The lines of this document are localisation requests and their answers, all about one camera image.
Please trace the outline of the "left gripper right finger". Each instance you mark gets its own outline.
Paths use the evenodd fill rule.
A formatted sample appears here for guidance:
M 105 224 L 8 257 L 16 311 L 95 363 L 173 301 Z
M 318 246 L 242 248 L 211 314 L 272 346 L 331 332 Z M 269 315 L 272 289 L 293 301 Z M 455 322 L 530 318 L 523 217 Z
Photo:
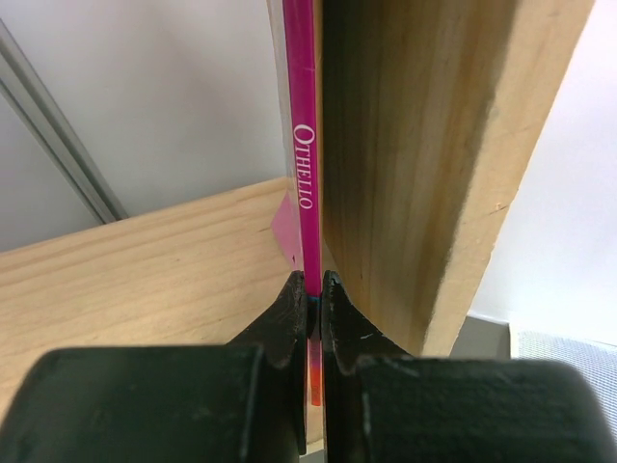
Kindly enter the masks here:
M 323 280 L 324 447 L 330 462 L 612 462 L 592 388 L 553 361 L 409 355 Z

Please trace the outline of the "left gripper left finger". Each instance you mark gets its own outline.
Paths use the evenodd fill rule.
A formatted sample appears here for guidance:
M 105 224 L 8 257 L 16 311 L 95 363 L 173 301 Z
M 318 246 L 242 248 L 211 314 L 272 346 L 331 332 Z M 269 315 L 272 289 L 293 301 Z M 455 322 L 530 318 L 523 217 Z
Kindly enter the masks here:
M 296 462 L 307 450 L 308 298 L 291 273 L 224 344 L 63 348 L 26 374 L 5 462 Z

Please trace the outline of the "orange Othello book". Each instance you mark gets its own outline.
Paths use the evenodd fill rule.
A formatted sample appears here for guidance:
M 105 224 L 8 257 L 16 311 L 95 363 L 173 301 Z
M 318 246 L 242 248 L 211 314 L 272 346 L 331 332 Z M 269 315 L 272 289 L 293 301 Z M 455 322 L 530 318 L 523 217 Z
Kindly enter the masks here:
M 322 3 L 267 3 L 275 51 L 287 192 L 272 222 L 283 254 L 304 274 L 308 296 L 310 403 L 323 404 L 320 299 L 323 285 Z

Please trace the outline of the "wooden two-tier shelf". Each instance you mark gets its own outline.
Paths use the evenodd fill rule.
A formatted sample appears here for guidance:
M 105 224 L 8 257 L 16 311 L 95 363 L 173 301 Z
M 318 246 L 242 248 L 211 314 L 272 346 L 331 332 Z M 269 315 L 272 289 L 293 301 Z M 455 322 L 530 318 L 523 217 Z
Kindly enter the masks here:
M 356 306 L 450 353 L 571 61 L 588 1 L 327 1 L 322 227 Z M 1 258 L 1 403 L 45 352 L 228 340 L 288 267 L 283 179 Z

